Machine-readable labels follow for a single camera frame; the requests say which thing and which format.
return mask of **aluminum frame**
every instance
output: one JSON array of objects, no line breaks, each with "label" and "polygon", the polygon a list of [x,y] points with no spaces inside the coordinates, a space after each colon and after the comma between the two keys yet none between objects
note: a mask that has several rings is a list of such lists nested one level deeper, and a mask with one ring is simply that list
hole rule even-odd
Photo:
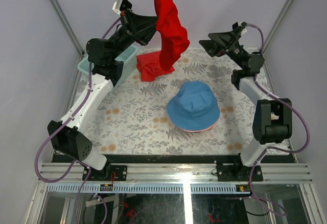
[{"label": "aluminum frame", "polygon": [[[41,172],[44,177],[48,179],[55,179],[61,176],[68,168],[69,163],[43,163]],[[212,164],[124,164],[127,165],[127,180],[125,182],[116,182],[117,187],[132,186],[133,191],[129,193],[143,193],[138,186],[147,184],[149,186],[157,186],[158,184],[185,184],[187,182],[191,191],[192,185],[201,186],[202,190],[199,193],[205,193],[203,186],[217,186],[229,184],[247,184],[247,182],[219,182],[216,176],[211,174],[212,169],[216,167],[215,163]],[[326,223],[320,204],[317,201],[317,196],[313,187],[313,181],[306,164],[286,163],[286,164],[261,164],[263,182],[254,182],[255,185],[276,185],[276,184],[298,184],[300,188],[301,198],[303,205],[307,212],[307,217],[311,223]],[[60,182],[46,184],[39,182],[36,192],[34,194],[31,206],[31,213],[25,223],[35,224],[38,223],[44,200],[47,191],[56,184],[66,186],[65,192],[76,192],[76,188],[72,186],[79,186],[82,183],[84,174],[84,167],[75,163],[71,172]],[[86,186],[95,186],[110,182],[92,182],[88,181]],[[151,193],[161,193],[159,191],[152,191]]]}]

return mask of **patterned table surface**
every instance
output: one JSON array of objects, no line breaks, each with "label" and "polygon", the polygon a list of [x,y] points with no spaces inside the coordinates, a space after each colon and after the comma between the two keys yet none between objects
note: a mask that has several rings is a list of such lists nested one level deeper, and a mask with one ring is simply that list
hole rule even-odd
[{"label": "patterned table surface", "polygon": [[[139,50],[139,54],[157,51]],[[176,71],[141,82],[135,70],[99,105],[89,122],[85,136],[103,154],[237,154],[246,148],[252,135],[254,104],[230,82],[233,69],[239,69],[229,57],[211,58],[201,48],[189,48],[174,64]],[[221,115],[209,131],[185,132],[174,126],[166,113],[166,104],[186,81],[207,83],[218,99]],[[262,70],[258,80],[267,86]],[[76,97],[87,85],[82,75]],[[269,154],[280,154],[270,151]]]}]

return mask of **gray wall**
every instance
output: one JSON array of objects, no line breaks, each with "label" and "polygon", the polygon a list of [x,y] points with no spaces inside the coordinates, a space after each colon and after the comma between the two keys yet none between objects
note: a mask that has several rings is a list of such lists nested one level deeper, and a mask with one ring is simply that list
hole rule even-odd
[{"label": "gray wall", "polygon": [[0,12],[0,223],[18,224],[36,186],[36,151],[63,113],[78,55],[48,0],[0,0]]},{"label": "gray wall", "polygon": [[[116,0],[58,0],[84,46],[90,38],[102,36],[117,15],[112,11]],[[136,14],[155,15],[153,0],[130,0]],[[230,31],[237,21],[261,26],[265,36],[269,33],[286,0],[174,0],[182,25],[189,32],[191,46],[207,38],[208,33]],[[247,46],[259,46],[255,30],[242,37]],[[149,46],[161,45],[157,34]]]},{"label": "gray wall", "polygon": [[[318,196],[327,210],[327,0],[295,0],[273,43],[265,54],[276,92],[289,97],[311,130],[311,145],[299,154],[309,164]],[[305,142],[305,131],[296,116],[292,141]]]}]

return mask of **red towel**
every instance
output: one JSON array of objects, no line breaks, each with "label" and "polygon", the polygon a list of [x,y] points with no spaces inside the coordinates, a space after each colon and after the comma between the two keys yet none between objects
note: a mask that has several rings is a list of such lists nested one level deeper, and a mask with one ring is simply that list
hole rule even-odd
[{"label": "red towel", "polygon": [[189,47],[188,32],[180,24],[173,0],[154,0],[154,7],[158,16],[156,29],[161,34],[159,63],[169,70]]},{"label": "red towel", "polygon": [[137,56],[137,69],[141,73],[141,81],[151,82],[157,76],[175,71],[174,67],[163,70],[158,62],[160,52],[152,52]]}]

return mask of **red wire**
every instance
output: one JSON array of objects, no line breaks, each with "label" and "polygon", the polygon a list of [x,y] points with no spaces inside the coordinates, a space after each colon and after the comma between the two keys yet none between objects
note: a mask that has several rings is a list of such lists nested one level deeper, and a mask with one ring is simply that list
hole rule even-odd
[{"label": "red wire", "polygon": [[214,219],[213,216],[212,216],[210,213],[208,214],[208,216],[209,216],[209,220],[210,220],[211,222],[214,222],[214,223],[221,222],[220,219]]},{"label": "red wire", "polygon": [[112,184],[112,189],[113,189],[113,183],[114,183],[114,179],[116,178],[116,172],[112,172],[111,173],[111,184]]}]

